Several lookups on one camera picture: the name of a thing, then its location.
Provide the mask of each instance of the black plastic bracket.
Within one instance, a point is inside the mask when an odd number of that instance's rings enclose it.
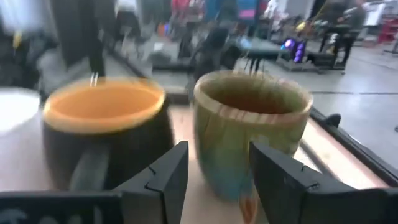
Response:
[[[338,128],[338,126],[340,125],[340,121],[341,121],[341,115],[340,114],[332,114],[332,115],[326,117],[323,121],[327,125]]]
[[[397,188],[356,190],[256,143],[249,158],[270,224],[398,223]]]
[[[0,223],[179,224],[187,183],[180,142],[112,191],[0,193]]]

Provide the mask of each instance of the green cup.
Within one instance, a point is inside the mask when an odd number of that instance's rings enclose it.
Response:
[[[219,197],[235,202],[254,190],[249,142],[293,156],[313,102],[311,94],[295,82],[236,71],[201,77],[194,99],[201,171]]]

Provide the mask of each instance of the black cup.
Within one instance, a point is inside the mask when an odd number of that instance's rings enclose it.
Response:
[[[44,106],[45,157],[59,190],[113,189],[173,147],[165,93],[147,80],[81,82]]]

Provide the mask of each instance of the cup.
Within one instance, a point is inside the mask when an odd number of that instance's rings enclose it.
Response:
[[[165,92],[141,79],[70,85],[44,105],[45,159],[60,190],[113,189],[174,145]]]
[[[201,77],[194,99],[199,165],[214,192],[234,202],[253,196],[249,142],[293,156],[313,101],[292,81],[236,71]]]

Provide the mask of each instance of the gray floor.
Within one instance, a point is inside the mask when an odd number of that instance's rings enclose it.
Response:
[[[153,48],[156,41],[148,43]],[[175,46],[166,44],[167,48]],[[398,125],[398,58],[390,54],[382,55],[381,49],[353,49],[346,68],[346,75],[340,72],[328,72],[318,75],[312,72],[286,72],[273,63],[266,62],[265,67],[272,75],[295,80],[314,92],[314,105],[323,114],[340,113],[341,127],[352,137],[373,150],[386,162],[398,168],[398,133],[394,131]],[[44,75],[47,91],[53,90],[76,78],[88,77],[87,64],[74,68],[65,75],[56,68],[51,56],[42,60],[48,67]],[[150,73],[147,65],[142,66]],[[107,57],[108,75],[126,76],[128,70]],[[159,83],[165,86],[185,86],[188,77],[178,73],[153,73]]]

